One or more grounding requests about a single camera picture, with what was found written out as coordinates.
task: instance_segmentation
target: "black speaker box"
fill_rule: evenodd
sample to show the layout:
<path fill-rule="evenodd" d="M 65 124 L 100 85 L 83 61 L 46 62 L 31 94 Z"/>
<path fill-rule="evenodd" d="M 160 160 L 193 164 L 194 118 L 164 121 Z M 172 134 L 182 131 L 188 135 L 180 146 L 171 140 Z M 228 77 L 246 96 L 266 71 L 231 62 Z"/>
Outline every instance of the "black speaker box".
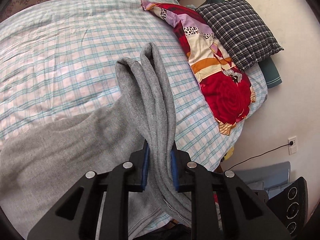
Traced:
<path fill-rule="evenodd" d="M 289 230 L 292 237 L 302 231 L 308 217 L 308 188 L 303 177 L 267 202 L 267 206 Z"/>

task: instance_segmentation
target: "gray folded blanket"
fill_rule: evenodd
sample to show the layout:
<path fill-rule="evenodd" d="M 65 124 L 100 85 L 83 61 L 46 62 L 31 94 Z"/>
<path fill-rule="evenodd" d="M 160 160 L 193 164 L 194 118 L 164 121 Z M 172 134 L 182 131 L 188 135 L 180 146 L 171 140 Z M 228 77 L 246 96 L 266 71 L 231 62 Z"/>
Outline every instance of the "gray folded blanket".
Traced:
<path fill-rule="evenodd" d="M 148 186 L 129 194 L 129 238 L 162 210 L 190 223 L 190 197 L 175 192 L 170 150 L 176 117 L 156 46 L 143 47 L 141 64 L 116 63 L 121 97 L 111 107 L 56 121 L 6 140 L 0 152 L 0 206 L 26 239 L 31 228 L 86 171 L 111 171 L 150 147 Z"/>

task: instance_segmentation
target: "plaid bedsheet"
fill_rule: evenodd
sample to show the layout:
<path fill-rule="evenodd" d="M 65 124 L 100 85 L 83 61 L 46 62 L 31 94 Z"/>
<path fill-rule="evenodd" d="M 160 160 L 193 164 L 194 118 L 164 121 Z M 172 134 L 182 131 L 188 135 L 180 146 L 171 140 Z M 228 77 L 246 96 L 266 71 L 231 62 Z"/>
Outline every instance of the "plaid bedsheet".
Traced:
<path fill-rule="evenodd" d="M 0 149 L 6 138 L 31 128 L 111 106 L 120 96 L 116 60 L 138 60 L 151 41 L 172 86 L 177 147 L 214 170 L 243 122 L 230 136 L 219 133 L 172 27 L 145 12 L 141 0 L 52 0 L 0 24 Z M 246 73 L 256 93 L 251 115 L 265 100 L 267 86 L 258 65 Z M 153 218 L 140 235 L 169 220 L 165 213 Z M 137 234 L 130 228 L 129 233 Z"/>

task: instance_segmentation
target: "black and white plaid pillow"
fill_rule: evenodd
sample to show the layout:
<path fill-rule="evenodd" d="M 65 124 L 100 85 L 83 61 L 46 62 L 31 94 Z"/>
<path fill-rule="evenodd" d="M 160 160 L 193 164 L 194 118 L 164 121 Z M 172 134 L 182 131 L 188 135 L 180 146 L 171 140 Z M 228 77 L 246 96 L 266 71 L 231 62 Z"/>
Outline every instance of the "black and white plaid pillow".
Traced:
<path fill-rule="evenodd" d="M 196 11 L 242 71 L 283 48 L 263 20 L 245 0 L 228 0 L 199 7 Z"/>

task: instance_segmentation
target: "wall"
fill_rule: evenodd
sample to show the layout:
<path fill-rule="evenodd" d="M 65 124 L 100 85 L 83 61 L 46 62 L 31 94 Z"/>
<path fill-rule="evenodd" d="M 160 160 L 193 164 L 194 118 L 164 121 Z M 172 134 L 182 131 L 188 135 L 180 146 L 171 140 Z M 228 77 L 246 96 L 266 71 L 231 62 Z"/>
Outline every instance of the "wall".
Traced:
<path fill-rule="evenodd" d="M 181 0 L 199 6 L 205 0 Z M 247 0 L 273 32 L 284 51 L 274 55 L 283 83 L 248 120 L 223 169 L 286 144 L 297 136 L 298 153 L 288 147 L 252 159 L 234 169 L 290 161 L 291 181 L 308 183 L 309 213 L 320 199 L 320 24 L 305 0 Z"/>

